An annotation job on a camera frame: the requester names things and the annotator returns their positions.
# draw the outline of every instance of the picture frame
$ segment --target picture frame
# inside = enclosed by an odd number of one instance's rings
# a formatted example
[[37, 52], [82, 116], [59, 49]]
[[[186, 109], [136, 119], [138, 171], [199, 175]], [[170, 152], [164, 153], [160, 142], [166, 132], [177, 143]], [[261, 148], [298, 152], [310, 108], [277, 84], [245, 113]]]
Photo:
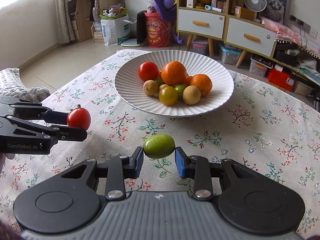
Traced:
[[267, 7], [260, 12], [260, 17], [265, 17], [287, 26], [290, 3], [291, 0], [267, 0]]

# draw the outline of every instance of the orange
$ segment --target orange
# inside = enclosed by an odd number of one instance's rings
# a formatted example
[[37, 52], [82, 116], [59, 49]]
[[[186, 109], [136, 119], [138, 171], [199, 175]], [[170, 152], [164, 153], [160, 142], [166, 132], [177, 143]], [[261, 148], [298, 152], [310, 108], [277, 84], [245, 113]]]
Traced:
[[201, 92], [201, 97], [209, 94], [212, 89], [212, 81], [205, 74], [194, 75], [191, 79], [190, 86], [196, 86]]
[[191, 79], [193, 78], [193, 76], [186, 76], [186, 78], [184, 79], [184, 81], [182, 82], [182, 84], [185, 84], [187, 86], [190, 86], [190, 82]]
[[186, 76], [186, 68], [178, 61], [169, 62], [161, 70], [161, 78], [169, 86], [181, 84]]

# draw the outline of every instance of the tiled floor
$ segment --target tiled floor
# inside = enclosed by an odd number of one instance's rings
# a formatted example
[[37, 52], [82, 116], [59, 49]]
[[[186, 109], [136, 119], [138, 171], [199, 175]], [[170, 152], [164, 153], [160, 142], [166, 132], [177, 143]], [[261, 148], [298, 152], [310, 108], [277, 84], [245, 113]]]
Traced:
[[[129, 48], [122, 47], [121, 45], [105, 46], [102, 43], [94, 43], [92, 39], [88, 39], [83, 42], [71, 43], [51, 52], [29, 66], [20, 73], [20, 77], [26, 87], [45, 86], [49, 89], [50, 93], [54, 93], [57, 89], [67, 84], [69, 81], [73, 80], [95, 64], [101, 62], [107, 57], [110, 57], [120, 49]], [[186, 46], [174, 43], [171, 47], [167, 48], [152, 48], [145, 45], [143, 47], [138, 47], [137, 49], [149, 51], [167, 49], [185, 50]], [[219, 57], [214, 58], [222, 63]], [[227, 69], [237, 71], [264, 82], [267, 81], [266, 78], [249, 72], [248, 62], [244, 62], [240, 68], [236, 68], [233, 65], [222, 64]], [[311, 105], [311, 102], [305, 97], [294, 93], [290, 94]]]

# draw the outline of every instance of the red barrel container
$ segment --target red barrel container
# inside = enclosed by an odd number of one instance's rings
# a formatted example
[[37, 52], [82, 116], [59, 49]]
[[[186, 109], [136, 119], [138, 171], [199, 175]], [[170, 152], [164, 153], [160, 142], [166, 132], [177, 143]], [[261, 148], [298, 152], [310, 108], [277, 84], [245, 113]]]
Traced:
[[151, 47], [168, 47], [172, 44], [172, 22], [161, 19], [160, 13], [144, 13], [147, 22], [147, 42]]

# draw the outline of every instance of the cat picture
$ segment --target cat picture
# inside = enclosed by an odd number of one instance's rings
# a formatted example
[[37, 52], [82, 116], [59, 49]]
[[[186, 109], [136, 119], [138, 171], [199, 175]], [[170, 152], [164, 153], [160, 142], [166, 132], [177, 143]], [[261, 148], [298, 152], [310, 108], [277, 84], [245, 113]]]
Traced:
[[267, 0], [267, 6], [261, 12], [261, 16], [286, 25], [288, 20], [286, 10], [289, 10], [289, 8], [286, 8], [287, 5], [290, 6], [288, 0]]

